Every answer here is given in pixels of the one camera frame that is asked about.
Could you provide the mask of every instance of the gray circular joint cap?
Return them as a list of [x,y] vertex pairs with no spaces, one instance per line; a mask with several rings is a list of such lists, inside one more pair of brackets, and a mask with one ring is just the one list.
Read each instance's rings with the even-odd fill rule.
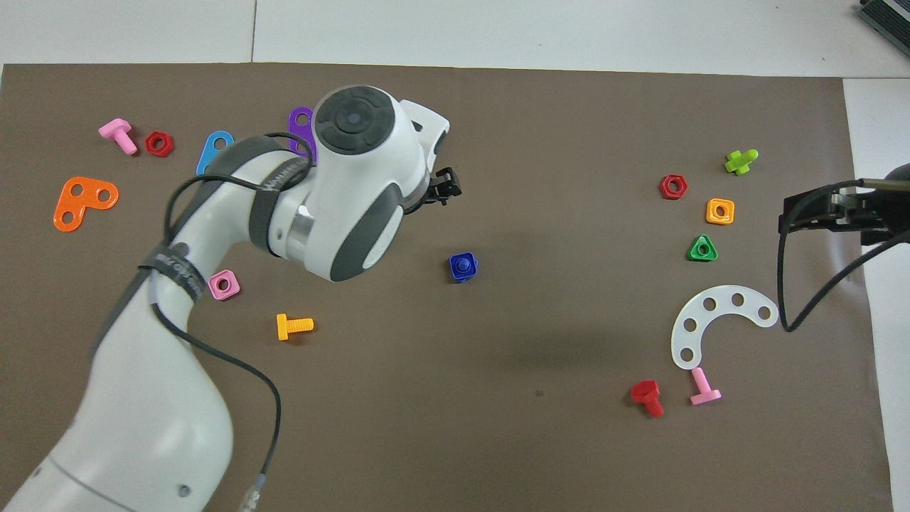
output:
[[394,126],[391,98],[374,87],[341,89],[327,97],[316,112],[316,137],[341,155],[375,149],[389,138]]

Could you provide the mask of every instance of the lime green plastic piece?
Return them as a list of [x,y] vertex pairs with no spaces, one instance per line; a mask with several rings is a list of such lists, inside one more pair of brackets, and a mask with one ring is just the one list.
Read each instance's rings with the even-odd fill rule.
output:
[[727,172],[735,172],[736,176],[742,176],[749,172],[749,164],[758,158],[758,150],[749,149],[745,154],[734,151],[727,155],[727,163],[723,164]]
[[692,261],[714,261],[717,259],[717,250],[708,235],[702,235],[695,239],[688,256]]

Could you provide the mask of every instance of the cable connector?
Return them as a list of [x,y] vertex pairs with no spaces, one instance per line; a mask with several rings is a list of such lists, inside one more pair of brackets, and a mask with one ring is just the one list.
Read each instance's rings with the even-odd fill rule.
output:
[[243,496],[243,501],[240,502],[240,508],[237,509],[238,512],[254,512],[256,510],[256,507],[259,506],[259,496],[261,495],[262,486],[264,486],[265,483],[265,475],[260,474],[256,477],[256,482],[249,488],[247,494]]

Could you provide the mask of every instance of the orange square nut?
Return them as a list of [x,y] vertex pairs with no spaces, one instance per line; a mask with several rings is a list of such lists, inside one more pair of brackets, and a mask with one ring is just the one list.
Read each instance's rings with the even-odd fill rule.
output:
[[735,210],[736,205],[733,204],[733,201],[711,198],[708,201],[708,210],[704,219],[711,224],[733,224]]

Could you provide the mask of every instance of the black velcro strap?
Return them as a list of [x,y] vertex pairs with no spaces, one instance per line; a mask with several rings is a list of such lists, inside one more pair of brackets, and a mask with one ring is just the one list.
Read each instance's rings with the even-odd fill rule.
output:
[[268,251],[272,256],[278,255],[272,252],[268,246],[268,226],[272,222],[275,205],[278,204],[278,195],[281,194],[288,181],[301,173],[308,172],[309,165],[308,159],[300,157],[290,159],[273,170],[256,190],[253,207],[249,211],[249,239],[254,245],[263,251]]
[[177,286],[183,288],[193,302],[198,301],[206,289],[206,280],[203,279],[196,265],[170,247],[162,245],[155,247],[146,260],[139,265],[139,268],[154,269],[168,277]]

